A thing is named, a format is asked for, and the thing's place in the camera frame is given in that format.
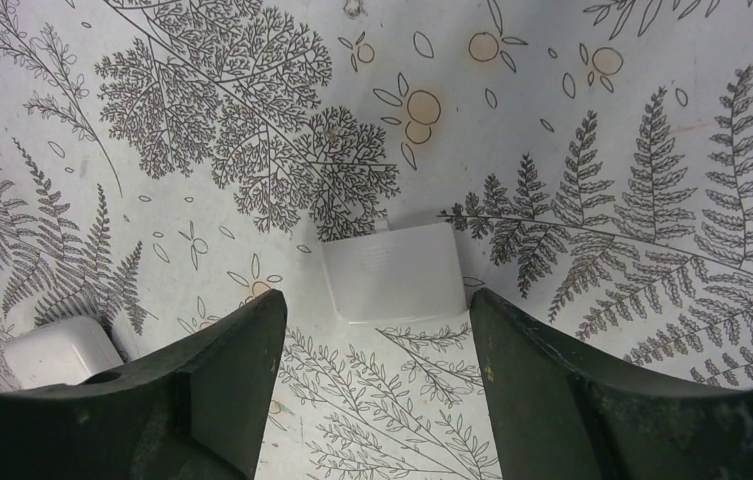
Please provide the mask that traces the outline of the white battery cover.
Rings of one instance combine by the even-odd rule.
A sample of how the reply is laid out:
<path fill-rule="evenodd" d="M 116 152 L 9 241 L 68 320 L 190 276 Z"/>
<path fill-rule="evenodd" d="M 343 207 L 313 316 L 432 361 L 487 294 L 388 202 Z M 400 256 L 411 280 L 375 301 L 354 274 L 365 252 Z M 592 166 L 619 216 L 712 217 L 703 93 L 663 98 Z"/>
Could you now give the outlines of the white battery cover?
<path fill-rule="evenodd" d="M 450 320 L 468 310 L 455 234 L 433 223 L 322 245 L 336 317 L 352 325 Z"/>

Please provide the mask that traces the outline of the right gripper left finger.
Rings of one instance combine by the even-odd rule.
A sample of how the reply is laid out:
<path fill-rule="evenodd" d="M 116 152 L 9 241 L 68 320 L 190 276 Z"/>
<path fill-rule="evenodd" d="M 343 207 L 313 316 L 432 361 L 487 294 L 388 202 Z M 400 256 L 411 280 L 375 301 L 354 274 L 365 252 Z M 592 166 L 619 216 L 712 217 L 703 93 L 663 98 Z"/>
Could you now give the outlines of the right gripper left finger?
<path fill-rule="evenodd" d="M 81 384 L 0 393 L 0 479 L 251 479 L 288 309 L 270 290 Z"/>

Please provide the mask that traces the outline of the white remote control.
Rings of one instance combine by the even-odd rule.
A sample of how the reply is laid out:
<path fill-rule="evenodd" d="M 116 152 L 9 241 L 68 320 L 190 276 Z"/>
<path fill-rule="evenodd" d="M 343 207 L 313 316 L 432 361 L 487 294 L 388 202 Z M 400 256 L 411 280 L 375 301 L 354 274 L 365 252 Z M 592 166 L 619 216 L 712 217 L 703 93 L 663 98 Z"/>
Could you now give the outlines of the white remote control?
<path fill-rule="evenodd" d="M 78 385 L 123 364 L 104 328 L 87 316 L 21 334 L 5 345 L 3 357 L 23 389 Z"/>

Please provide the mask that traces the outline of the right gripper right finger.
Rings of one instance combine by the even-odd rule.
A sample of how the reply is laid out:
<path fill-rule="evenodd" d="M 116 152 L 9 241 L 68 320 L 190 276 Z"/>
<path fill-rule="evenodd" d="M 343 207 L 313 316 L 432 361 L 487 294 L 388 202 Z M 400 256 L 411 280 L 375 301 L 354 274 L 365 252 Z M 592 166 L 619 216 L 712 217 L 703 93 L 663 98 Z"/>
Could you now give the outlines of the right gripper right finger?
<path fill-rule="evenodd" d="M 506 479 L 753 479 L 753 390 L 627 363 L 489 289 L 469 308 Z"/>

